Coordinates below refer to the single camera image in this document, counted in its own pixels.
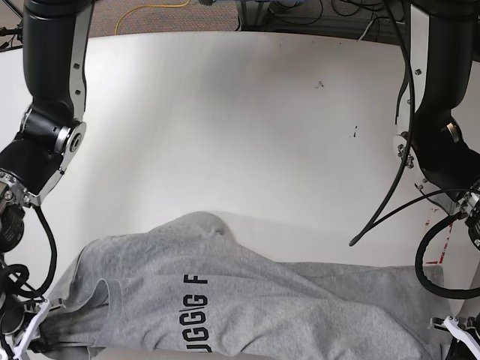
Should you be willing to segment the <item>black robot arm image-left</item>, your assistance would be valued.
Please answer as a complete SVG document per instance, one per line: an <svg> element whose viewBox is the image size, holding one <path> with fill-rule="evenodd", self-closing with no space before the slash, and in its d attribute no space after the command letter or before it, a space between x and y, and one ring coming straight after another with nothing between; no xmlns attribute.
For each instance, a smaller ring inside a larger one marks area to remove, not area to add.
<svg viewBox="0 0 480 360"><path fill-rule="evenodd" d="M1 151L1 252L21 241L33 209L50 247L48 273L29 285L21 264L1 265L1 357L25 359L48 344L40 325L51 309L45 292L57 265L56 242L41 205L59 183L86 132L85 59L93 1L26 1L18 35L32 101L14 139Z"/></svg>

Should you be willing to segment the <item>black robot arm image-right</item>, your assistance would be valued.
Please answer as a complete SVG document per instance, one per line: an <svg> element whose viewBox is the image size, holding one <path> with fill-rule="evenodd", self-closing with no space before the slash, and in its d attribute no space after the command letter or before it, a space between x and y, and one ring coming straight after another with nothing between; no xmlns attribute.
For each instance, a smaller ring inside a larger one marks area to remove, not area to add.
<svg viewBox="0 0 480 360"><path fill-rule="evenodd" d="M479 24L477 1L405 1L404 26L394 30L404 62L395 124L400 168L418 172L416 188L446 216L430 227L415 254L415 274L430 293L469 300L478 289L446 289L431 282L424 255L432 239L464 221L479 244L479 153L464 141L452 110L464 99Z"/></svg>

